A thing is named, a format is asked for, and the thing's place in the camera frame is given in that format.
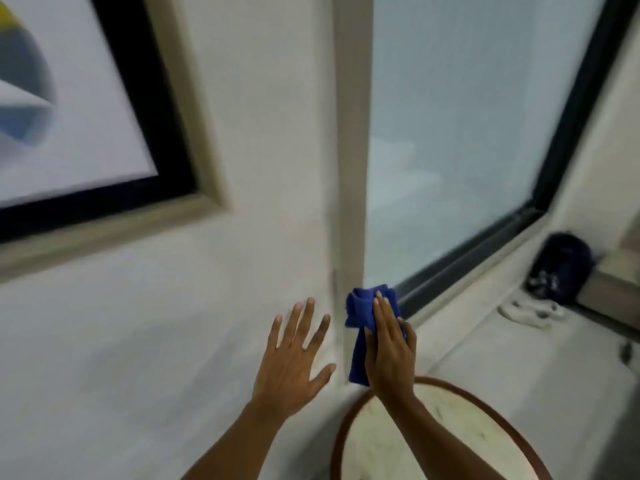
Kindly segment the person's right hand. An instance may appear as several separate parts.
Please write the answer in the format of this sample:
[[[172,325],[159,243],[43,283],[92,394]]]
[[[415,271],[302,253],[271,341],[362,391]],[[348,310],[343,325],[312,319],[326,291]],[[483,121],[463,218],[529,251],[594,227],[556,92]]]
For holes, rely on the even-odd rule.
[[[417,336],[411,325],[395,316],[388,298],[378,292],[373,300],[376,322],[376,368],[366,369],[370,387],[384,405],[403,403],[414,396]]]

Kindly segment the person's left hand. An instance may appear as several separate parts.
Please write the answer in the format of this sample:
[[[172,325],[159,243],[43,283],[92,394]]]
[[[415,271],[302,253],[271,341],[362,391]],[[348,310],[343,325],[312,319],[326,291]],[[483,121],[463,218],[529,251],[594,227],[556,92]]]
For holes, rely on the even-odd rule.
[[[263,398],[265,401],[281,401],[282,407],[291,414],[290,417],[317,396],[309,395],[309,381],[329,364],[324,365],[315,376],[312,375],[314,361],[330,327],[331,317],[329,314],[322,317],[308,344],[304,343],[303,347],[294,346],[298,316],[301,318],[305,304],[306,302],[296,303],[292,307],[288,319],[282,319],[278,348],[274,352],[268,353],[266,345],[252,393],[252,399]]]

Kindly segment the blue cleaning cloth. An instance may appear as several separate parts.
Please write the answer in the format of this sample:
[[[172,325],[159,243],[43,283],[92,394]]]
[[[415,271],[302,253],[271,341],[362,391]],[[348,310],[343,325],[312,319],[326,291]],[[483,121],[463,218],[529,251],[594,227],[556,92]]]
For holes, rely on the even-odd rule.
[[[373,300],[380,293],[383,298],[388,298],[395,316],[400,316],[396,290],[386,284],[373,288],[354,288],[346,298],[346,328],[357,330],[357,336],[353,352],[351,354],[351,367],[348,380],[350,383],[369,387],[370,382],[365,368],[367,345],[365,329],[373,332],[376,330],[376,322],[373,313]]]

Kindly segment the person's right forearm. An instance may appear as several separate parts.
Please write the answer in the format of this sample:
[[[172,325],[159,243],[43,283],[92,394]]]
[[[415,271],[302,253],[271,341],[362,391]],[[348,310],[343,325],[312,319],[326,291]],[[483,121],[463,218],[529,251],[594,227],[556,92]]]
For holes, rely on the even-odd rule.
[[[505,480],[444,428],[413,391],[379,397],[427,480]]]

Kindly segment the person's left forearm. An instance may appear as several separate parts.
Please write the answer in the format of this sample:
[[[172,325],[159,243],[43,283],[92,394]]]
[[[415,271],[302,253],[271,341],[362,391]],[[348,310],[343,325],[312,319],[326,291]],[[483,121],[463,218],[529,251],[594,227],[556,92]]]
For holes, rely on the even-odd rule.
[[[290,415],[281,401],[252,399],[181,480],[258,480],[276,435]]]

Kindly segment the round wood rimmed marble table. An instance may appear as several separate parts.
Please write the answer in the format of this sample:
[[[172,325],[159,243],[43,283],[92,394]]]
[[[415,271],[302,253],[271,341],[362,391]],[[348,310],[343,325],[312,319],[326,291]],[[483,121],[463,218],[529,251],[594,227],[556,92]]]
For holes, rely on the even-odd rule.
[[[532,446],[500,413],[442,379],[416,377],[428,412],[505,480],[553,480]],[[367,392],[346,414],[332,451],[330,480],[427,480],[388,412]]]

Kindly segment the white slippers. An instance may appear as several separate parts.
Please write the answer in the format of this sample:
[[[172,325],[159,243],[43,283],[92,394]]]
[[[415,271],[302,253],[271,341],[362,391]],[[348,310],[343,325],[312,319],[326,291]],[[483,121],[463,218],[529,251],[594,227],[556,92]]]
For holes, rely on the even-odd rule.
[[[555,301],[526,294],[508,297],[497,307],[497,312],[511,322],[538,330],[549,330],[553,323],[564,322],[567,316],[565,307]]]

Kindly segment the dark blue bag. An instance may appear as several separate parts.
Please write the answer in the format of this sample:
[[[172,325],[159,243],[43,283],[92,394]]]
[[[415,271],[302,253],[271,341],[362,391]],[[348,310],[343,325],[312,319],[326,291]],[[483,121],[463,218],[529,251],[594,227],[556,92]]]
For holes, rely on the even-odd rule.
[[[570,232],[548,235],[524,281],[532,297],[570,305],[595,266],[589,245]]]

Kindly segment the black framed glass window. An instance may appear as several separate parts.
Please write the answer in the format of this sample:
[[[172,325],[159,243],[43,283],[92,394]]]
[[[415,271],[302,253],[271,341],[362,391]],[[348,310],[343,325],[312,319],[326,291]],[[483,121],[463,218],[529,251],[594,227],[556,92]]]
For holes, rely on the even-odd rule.
[[[364,285],[415,316],[548,213],[640,0],[372,0]]]

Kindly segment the beige upholstered furniture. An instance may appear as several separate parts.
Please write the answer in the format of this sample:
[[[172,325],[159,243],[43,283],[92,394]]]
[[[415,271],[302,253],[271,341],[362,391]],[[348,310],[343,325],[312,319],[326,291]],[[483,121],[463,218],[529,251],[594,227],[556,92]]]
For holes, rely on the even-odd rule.
[[[577,303],[640,332],[640,211],[589,275]]]

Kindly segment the framed wall picture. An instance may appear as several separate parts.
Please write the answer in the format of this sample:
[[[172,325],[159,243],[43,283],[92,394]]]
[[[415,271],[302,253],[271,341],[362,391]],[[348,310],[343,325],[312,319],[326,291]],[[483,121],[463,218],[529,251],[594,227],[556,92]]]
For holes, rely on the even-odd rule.
[[[228,207],[177,0],[0,0],[0,283]]]

